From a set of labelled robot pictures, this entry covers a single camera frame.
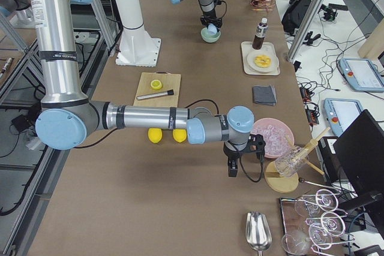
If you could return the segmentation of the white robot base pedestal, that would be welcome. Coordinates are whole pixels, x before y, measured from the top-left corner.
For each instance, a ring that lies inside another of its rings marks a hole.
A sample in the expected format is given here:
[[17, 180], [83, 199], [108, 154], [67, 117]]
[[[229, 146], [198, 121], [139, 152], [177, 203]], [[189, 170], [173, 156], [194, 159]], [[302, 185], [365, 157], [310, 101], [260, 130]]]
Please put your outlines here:
[[139, 0], [115, 0], [122, 23], [117, 65], [155, 67], [161, 40], [145, 29]]

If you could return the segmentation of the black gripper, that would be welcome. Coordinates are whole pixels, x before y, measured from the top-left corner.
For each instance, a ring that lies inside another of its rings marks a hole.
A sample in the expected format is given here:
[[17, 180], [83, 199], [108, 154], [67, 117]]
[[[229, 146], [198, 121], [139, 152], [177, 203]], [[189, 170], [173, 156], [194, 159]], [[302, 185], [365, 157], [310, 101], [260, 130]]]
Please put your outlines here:
[[221, 28], [223, 25], [223, 21], [221, 17], [212, 17], [202, 15], [200, 17], [201, 24], [203, 26], [208, 27], [210, 24], [214, 25], [216, 28]]
[[246, 153], [255, 153], [257, 159], [264, 163], [266, 142], [260, 134], [250, 134], [246, 143], [234, 144], [231, 141], [224, 142], [223, 151], [227, 156], [228, 177], [237, 177], [237, 161]]

